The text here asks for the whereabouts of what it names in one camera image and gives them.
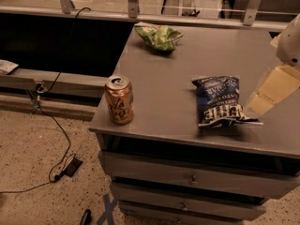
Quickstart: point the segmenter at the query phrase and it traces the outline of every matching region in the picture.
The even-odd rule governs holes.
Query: soda can
[[[130,80],[122,75],[112,75],[105,83],[104,93],[111,120],[116,124],[130,122],[133,118]]]

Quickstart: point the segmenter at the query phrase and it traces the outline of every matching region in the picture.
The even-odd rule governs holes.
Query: power cord
[[[73,37],[74,27],[75,27],[75,22],[76,22],[78,16],[80,15],[80,13],[81,13],[82,11],[84,11],[84,10],[86,10],[86,9],[87,9],[87,10],[91,10],[90,7],[84,7],[84,8],[80,9],[80,10],[77,12],[77,14],[76,14],[76,16],[75,16],[75,18],[74,18],[74,21],[73,21],[73,23],[72,23],[72,27],[71,27],[70,33],[69,33],[68,43],[71,41],[71,39],[72,39],[72,37]],[[63,127],[57,122],[57,120],[56,120],[53,116],[51,116],[51,115],[47,114],[46,112],[44,112],[44,111],[41,109],[41,106],[40,106],[40,95],[43,94],[43,93],[48,93],[48,92],[50,92],[50,91],[53,89],[54,85],[56,84],[56,82],[57,82],[59,76],[61,75],[61,73],[62,73],[62,71],[63,71],[64,66],[65,66],[66,63],[67,63],[69,54],[70,54],[70,50],[68,49],[68,50],[67,50],[66,57],[65,57],[64,64],[63,64],[63,66],[61,67],[60,71],[58,72],[58,74],[57,74],[55,80],[53,81],[53,83],[52,83],[52,85],[51,85],[51,87],[50,87],[47,91],[43,91],[43,89],[42,89],[42,90],[39,90],[40,87],[37,87],[37,106],[38,106],[38,108],[39,108],[39,110],[40,110],[41,113],[43,113],[43,114],[46,115],[46,116],[51,117],[51,119],[56,123],[56,125],[59,126],[59,128],[63,131],[65,137],[67,138],[67,142],[68,142],[67,150],[65,151],[65,153],[64,153],[64,155],[62,156],[61,160],[60,160],[58,163],[56,163],[56,164],[50,169],[49,174],[48,174],[48,180],[49,180],[49,182],[43,183],[43,184],[40,184],[40,185],[37,185],[37,186],[35,186],[35,187],[30,187],[29,189],[24,189],[24,190],[0,191],[0,194],[4,194],[4,193],[24,193],[24,192],[27,192],[27,191],[34,190],[34,189],[36,189],[36,188],[40,188],[40,187],[43,187],[43,186],[46,186],[46,185],[49,185],[49,184],[52,184],[52,183],[56,183],[56,182],[59,181],[60,178],[64,175],[64,169],[65,169],[65,167],[66,167],[66,164],[67,164],[68,159],[69,159],[72,155],[75,157],[74,154],[69,155],[69,156],[67,157],[65,163],[64,163],[64,166],[63,166],[61,172],[60,172],[59,174],[55,175],[54,178],[52,179],[52,172],[53,172],[53,170],[54,170],[58,165],[60,165],[60,164],[65,160],[66,155],[67,155],[67,153],[68,153],[68,150],[69,150],[69,148],[71,147],[71,141],[70,141],[69,136],[67,135],[67,133],[65,132],[65,130],[63,129]]]

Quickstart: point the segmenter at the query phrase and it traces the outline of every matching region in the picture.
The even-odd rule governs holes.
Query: blue chip bag
[[[192,79],[197,87],[199,128],[232,126],[242,123],[260,124],[246,117],[238,103],[239,80],[231,76]]]

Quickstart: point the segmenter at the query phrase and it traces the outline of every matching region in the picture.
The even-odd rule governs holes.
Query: can lid
[[[112,90],[119,90],[126,88],[129,85],[129,79],[122,75],[112,75],[105,85]]]

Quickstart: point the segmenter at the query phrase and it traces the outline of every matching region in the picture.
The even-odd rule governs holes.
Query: green chip bag
[[[153,25],[139,22],[134,27],[135,31],[147,45],[159,51],[174,51],[174,42],[183,36],[182,33],[169,25]]]

